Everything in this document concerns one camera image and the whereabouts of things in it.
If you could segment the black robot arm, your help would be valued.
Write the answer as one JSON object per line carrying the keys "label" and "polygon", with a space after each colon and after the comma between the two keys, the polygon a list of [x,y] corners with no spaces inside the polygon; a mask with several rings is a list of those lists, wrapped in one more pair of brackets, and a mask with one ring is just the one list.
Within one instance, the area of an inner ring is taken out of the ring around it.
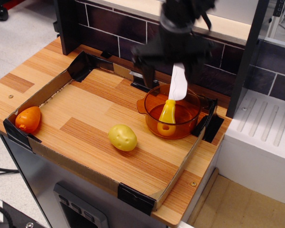
{"label": "black robot arm", "polygon": [[211,58],[214,43],[193,33],[197,19],[211,22],[207,10],[213,0],[167,0],[161,6],[160,25],[155,37],[145,45],[132,48],[132,61],[141,69],[147,88],[153,88],[155,68],[161,64],[182,63],[189,83],[196,83],[204,64]]}

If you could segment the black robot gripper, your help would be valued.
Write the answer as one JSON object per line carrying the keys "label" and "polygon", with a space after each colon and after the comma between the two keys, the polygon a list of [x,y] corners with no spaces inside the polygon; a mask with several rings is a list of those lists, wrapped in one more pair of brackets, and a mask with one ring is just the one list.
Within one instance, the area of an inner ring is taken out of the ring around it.
{"label": "black robot gripper", "polygon": [[214,42],[193,32],[172,33],[160,27],[147,44],[132,48],[132,61],[141,66],[143,81],[148,89],[153,88],[155,66],[162,64],[182,63],[187,82],[195,84],[214,47]]}

